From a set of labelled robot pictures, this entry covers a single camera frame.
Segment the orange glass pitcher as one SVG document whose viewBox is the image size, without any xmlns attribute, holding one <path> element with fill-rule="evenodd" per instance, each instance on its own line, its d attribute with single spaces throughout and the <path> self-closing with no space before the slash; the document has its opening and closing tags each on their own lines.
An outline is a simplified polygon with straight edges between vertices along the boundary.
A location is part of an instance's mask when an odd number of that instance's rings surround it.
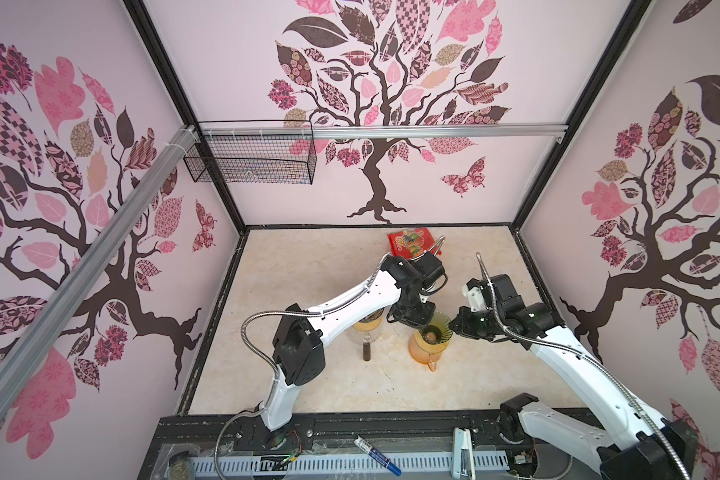
<svg viewBox="0 0 720 480">
<path fill-rule="evenodd" d="M 441 360 L 448 346 L 449 341 L 430 344 L 418 333 L 415 333 L 409 340 L 408 351 L 413 360 L 427 366 L 431 372 L 435 372 L 438 362 Z"/>
</svg>

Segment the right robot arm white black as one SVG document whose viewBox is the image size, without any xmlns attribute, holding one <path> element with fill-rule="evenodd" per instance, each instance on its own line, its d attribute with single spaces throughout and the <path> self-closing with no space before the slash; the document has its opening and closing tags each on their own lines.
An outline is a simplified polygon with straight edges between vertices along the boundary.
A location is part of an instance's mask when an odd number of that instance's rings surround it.
<svg viewBox="0 0 720 480">
<path fill-rule="evenodd" d="M 547 306 L 524 304 L 511 279 L 472 279 L 451 329 L 469 339 L 511 341 L 551 368 L 597 419 L 595 426 L 518 394 L 500 406 L 498 431 L 508 442 L 547 442 L 603 479 L 689 479 L 695 431 L 642 401 L 591 355 Z"/>
</svg>

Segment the green glass dripper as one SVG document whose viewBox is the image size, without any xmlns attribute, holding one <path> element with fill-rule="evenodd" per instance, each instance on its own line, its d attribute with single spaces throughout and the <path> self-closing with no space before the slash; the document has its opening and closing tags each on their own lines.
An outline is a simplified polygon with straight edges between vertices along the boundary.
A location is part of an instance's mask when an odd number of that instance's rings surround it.
<svg viewBox="0 0 720 480">
<path fill-rule="evenodd" d="M 431 321 L 420 331 L 420 336 L 429 345 L 448 343 L 453 335 L 450 322 L 451 318 L 448 315 L 436 311 Z"/>
</svg>

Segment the clear glass carafe brown handle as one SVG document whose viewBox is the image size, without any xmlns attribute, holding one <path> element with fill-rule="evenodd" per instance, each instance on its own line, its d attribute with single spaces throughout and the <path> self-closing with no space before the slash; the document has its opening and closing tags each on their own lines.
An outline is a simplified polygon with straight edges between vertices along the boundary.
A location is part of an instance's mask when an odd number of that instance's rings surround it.
<svg viewBox="0 0 720 480">
<path fill-rule="evenodd" d="M 362 359 L 364 362 L 370 362 L 373 357 L 373 345 L 382 333 L 382 328 L 378 327 L 372 330 L 358 330 L 351 328 L 349 330 L 350 339 L 361 347 Z"/>
</svg>

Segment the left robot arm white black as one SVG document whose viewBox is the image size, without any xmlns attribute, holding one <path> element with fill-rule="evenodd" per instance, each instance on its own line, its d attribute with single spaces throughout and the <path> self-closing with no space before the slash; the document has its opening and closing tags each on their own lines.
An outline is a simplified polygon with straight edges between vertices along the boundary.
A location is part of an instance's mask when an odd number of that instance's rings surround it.
<svg viewBox="0 0 720 480">
<path fill-rule="evenodd" d="M 377 312 L 385 312 L 391 323 L 418 331 L 429 325 L 435 304 L 429 297 L 438 281 L 447 275 L 432 253 L 407 260 L 386 255 L 371 276 L 345 293 L 317 306 L 303 309 L 297 304 L 284 311 L 262 312 L 244 322 L 241 337 L 246 346 L 273 369 L 273 381 L 261 414 L 264 426 L 276 431 L 290 422 L 294 405 L 304 385 L 326 366 L 326 348 L 345 330 Z M 247 327 L 264 317 L 280 319 L 266 354 L 247 337 Z"/>
</svg>

